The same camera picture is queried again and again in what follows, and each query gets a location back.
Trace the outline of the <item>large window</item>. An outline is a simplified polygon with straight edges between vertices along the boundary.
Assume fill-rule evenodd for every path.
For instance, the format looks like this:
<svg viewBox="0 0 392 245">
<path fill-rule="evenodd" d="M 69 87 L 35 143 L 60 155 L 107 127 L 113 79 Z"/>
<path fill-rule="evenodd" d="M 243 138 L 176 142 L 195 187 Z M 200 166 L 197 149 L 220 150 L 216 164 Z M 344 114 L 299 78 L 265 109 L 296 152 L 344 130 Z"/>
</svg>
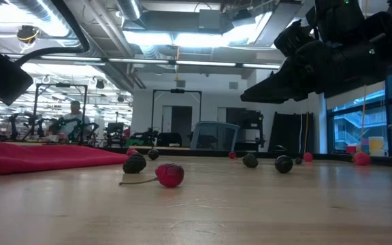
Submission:
<svg viewBox="0 0 392 245">
<path fill-rule="evenodd" d="M 384 81 L 327 99 L 328 147 L 344 152 L 349 144 L 369 151 L 368 138 L 381 136 L 392 154 L 392 74 Z"/>
</svg>

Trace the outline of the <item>blackberry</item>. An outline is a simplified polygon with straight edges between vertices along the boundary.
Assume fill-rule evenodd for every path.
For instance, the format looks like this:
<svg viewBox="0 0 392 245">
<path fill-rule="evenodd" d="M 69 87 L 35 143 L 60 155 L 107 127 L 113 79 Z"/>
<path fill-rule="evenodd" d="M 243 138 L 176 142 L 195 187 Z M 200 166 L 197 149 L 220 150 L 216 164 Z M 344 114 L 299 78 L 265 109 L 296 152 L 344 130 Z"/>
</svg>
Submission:
<svg viewBox="0 0 392 245">
<path fill-rule="evenodd" d="M 242 158 L 243 164 L 248 167 L 248 168 L 256 168 L 259 164 L 256 156 L 252 153 L 247 153 L 243 158 Z"/>
<path fill-rule="evenodd" d="M 147 166 L 144 156 L 140 153 L 132 154 L 122 166 L 126 174 L 138 174 Z"/>
</svg>

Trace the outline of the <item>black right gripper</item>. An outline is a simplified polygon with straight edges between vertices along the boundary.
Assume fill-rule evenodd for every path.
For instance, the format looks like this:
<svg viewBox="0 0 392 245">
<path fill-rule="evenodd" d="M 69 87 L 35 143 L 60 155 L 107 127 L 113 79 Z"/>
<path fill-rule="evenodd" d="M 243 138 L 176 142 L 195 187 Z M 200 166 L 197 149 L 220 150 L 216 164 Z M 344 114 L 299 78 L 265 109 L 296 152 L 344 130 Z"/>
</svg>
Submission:
<svg viewBox="0 0 392 245">
<path fill-rule="evenodd" d="M 244 102 L 281 104 L 308 94 L 343 93 L 383 79 L 391 59 L 372 42 L 329 47 L 309 35 L 289 42 L 291 51 L 276 73 L 246 89 Z"/>
</svg>

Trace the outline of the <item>long ceiling light strip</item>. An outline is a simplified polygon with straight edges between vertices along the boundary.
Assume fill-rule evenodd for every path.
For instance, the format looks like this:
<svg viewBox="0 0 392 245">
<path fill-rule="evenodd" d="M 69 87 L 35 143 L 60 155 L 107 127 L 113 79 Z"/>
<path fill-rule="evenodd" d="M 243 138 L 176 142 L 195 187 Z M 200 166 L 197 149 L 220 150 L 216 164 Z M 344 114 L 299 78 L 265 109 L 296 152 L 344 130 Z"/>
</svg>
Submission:
<svg viewBox="0 0 392 245">
<path fill-rule="evenodd" d="M 216 61 L 188 61 L 188 60 L 165 60 L 165 59 L 135 59 L 135 58 L 105 58 L 105 57 L 83 57 L 83 56 L 40 56 L 40 59 L 50 61 L 79 61 L 96 63 L 131 63 L 149 65 L 192 65 L 206 67 L 234 67 L 246 69 L 279 69 L 280 65 L 263 63 L 233 63 Z"/>
</svg>

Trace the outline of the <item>black upright panels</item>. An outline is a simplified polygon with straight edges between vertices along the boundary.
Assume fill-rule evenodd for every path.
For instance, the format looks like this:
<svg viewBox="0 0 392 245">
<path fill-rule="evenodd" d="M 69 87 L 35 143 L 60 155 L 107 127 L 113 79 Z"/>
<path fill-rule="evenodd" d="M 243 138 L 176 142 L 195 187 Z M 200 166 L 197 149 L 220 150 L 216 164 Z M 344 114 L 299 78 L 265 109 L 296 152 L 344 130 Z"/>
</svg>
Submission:
<svg viewBox="0 0 392 245">
<path fill-rule="evenodd" d="M 269 151 L 314 152 L 314 114 L 274 114 Z"/>
</svg>

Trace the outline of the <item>yellow cup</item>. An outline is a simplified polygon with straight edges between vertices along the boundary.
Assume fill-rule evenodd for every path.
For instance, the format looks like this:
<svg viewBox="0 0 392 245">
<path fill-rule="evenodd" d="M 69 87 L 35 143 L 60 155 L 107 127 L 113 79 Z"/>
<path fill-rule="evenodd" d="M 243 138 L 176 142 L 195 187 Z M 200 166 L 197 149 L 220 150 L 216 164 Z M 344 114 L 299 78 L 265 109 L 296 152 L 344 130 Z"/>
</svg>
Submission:
<svg viewBox="0 0 392 245">
<path fill-rule="evenodd" d="M 372 136 L 368 138 L 368 142 L 371 156 L 384 157 L 386 155 L 384 137 Z"/>
</svg>

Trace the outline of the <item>black equipment cart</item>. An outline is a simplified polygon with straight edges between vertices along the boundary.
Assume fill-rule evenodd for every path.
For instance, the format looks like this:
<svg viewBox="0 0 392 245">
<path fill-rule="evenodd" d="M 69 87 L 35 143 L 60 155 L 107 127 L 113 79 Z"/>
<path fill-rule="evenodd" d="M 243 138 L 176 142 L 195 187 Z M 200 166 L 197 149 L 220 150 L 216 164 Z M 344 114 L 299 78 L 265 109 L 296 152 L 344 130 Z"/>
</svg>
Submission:
<svg viewBox="0 0 392 245">
<path fill-rule="evenodd" d="M 226 109 L 226 122 L 239 127 L 235 151 L 258 152 L 264 147 L 263 119 L 260 111 L 245 108 Z"/>
</svg>

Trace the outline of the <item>grey ceiling vent box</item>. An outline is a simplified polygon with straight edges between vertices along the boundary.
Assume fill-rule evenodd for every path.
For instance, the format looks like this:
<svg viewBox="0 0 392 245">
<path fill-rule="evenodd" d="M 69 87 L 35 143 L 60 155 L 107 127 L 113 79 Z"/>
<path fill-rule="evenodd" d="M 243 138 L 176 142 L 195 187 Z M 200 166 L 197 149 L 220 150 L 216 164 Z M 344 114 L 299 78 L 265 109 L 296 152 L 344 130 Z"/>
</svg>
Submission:
<svg viewBox="0 0 392 245">
<path fill-rule="evenodd" d="M 199 28 L 218 30 L 221 26 L 221 13 L 218 10 L 200 10 Z"/>
</svg>

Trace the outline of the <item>red folded cloth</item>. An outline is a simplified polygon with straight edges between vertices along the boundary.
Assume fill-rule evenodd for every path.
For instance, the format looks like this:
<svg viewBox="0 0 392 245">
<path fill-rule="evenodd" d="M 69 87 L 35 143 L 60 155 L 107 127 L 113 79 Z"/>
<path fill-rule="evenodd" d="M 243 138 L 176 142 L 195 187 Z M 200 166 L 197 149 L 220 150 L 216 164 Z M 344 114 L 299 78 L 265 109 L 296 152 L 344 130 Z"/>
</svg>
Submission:
<svg viewBox="0 0 392 245">
<path fill-rule="evenodd" d="M 123 164 L 129 157 L 87 146 L 18 146 L 0 142 L 0 175 Z"/>
</svg>

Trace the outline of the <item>red strawberry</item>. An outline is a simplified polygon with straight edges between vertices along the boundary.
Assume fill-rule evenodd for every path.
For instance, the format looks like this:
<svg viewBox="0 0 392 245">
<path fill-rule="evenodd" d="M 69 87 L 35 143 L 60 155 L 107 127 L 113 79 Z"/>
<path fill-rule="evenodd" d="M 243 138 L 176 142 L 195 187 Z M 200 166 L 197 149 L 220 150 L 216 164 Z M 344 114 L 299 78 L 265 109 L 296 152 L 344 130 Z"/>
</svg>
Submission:
<svg viewBox="0 0 392 245">
<path fill-rule="evenodd" d="M 353 155 L 353 163 L 358 166 L 366 166 L 371 163 L 370 155 L 366 152 L 356 152 Z"/>
</svg>

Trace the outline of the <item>person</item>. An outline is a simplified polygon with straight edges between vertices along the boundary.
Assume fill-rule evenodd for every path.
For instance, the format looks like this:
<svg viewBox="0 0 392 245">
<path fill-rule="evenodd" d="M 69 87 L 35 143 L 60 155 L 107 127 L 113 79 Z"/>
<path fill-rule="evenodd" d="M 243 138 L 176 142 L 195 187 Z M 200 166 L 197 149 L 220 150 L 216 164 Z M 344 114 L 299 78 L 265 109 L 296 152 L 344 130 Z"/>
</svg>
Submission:
<svg viewBox="0 0 392 245">
<path fill-rule="evenodd" d="M 81 112 L 79 101 L 72 101 L 70 103 L 70 113 L 64 115 L 61 119 L 63 124 L 59 133 L 62 133 L 69 142 L 77 141 L 80 136 L 86 138 L 91 132 L 90 119 Z"/>
</svg>

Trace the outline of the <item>white grey office chair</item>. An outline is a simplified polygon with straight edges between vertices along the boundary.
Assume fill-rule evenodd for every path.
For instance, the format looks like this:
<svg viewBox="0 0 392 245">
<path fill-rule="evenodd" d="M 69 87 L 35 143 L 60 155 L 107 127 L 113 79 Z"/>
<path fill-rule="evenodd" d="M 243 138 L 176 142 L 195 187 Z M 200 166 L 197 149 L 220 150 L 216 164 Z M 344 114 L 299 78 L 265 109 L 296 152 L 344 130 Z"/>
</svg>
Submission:
<svg viewBox="0 0 392 245">
<path fill-rule="evenodd" d="M 240 127 L 235 124 L 201 121 L 195 125 L 191 150 L 233 152 Z"/>
</svg>

